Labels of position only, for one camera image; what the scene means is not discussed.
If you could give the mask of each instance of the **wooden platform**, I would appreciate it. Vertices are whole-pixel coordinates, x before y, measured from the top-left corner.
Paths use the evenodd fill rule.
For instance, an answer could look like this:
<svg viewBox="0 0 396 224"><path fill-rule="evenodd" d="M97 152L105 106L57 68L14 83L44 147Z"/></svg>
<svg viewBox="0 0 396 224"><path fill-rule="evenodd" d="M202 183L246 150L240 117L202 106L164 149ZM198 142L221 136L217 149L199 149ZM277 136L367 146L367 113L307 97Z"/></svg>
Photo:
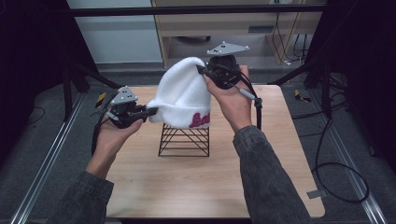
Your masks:
<svg viewBox="0 0 396 224"><path fill-rule="evenodd" d="M132 87L146 104L157 87ZM254 86L263 99L262 129L302 197L311 217L322 217L321 199L308 199L317 189L278 86ZM115 183L108 217L248 217L233 131L212 98L210 157L158 157L162 123L143 124L128 139L108 180Z"/></svg>

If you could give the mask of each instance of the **pink logo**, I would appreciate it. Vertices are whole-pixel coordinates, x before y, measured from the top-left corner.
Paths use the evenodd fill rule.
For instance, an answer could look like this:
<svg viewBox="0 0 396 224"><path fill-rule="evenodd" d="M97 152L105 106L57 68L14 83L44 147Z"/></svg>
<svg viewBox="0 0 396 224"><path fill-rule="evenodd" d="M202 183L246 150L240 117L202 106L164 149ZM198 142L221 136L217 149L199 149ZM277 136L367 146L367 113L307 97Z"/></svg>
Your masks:
<svg viewBox="0 0 396 224"><path fill-rule="evenodd" d="M194 116L192 116L192 123L190 124L189 128L197 128L206 123L210 123L210 113L208 113L203 118L201 118L201 113L195 113Z"/></svg>

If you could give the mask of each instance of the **hand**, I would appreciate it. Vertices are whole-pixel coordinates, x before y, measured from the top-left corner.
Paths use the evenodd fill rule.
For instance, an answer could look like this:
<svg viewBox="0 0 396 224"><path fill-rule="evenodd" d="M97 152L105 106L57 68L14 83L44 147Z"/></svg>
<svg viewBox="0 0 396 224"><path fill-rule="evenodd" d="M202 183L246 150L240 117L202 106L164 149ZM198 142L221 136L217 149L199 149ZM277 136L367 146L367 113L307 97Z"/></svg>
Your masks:
<svg viewBox="0 0 396 224"><path fill-rule="evenodd" d="M136 133L143 124L143 120L135 121L129 128L119 129L110 120L104 122L99 131L96 150L86 171L93 175L106 178L108 170L116 159L117 153L129 136Z"/></svg>
<svg viewBox="0 0 396 224"><path fill-rule="evenodd" d="M248 67L240 65L242 73L248 77ZM240 129L252 125L251 122L251 100L243 95L237 88L228 90L220 89L216 86L210 77L204 76L207 90L219 102L224 117L228 120L233 132L236 133ZM236 86L240 89L248 91L248 87L242 81Z"/></svg>

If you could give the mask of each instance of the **knit hat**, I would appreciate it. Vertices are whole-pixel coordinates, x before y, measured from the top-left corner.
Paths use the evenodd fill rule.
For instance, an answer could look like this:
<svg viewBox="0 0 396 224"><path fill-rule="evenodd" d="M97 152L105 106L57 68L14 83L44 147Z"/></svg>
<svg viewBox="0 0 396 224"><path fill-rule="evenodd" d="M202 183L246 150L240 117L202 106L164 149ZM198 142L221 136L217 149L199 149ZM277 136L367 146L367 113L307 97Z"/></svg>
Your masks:
<svg viewBox="0 0 396 224"><path fill-rule="evenodd" d="M206 128L210 124L210 93L196 65L205 63L195 57L181 60L166 71L155 98L147 108L159 107L150 122L163 122L177 129Z"/></svg>

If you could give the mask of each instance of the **black wire rack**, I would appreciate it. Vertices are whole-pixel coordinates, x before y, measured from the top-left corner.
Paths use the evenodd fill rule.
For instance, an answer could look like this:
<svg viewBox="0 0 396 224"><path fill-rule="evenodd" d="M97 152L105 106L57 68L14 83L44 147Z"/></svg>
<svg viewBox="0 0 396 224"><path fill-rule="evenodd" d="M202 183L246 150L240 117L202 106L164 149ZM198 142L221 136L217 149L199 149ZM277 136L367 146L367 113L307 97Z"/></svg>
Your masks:
<svg viewBox="0 0 396 224"><path fill-rule="evenodd" d="M164 124L160 157L209 157L209 127L176 129Z"/></svg>

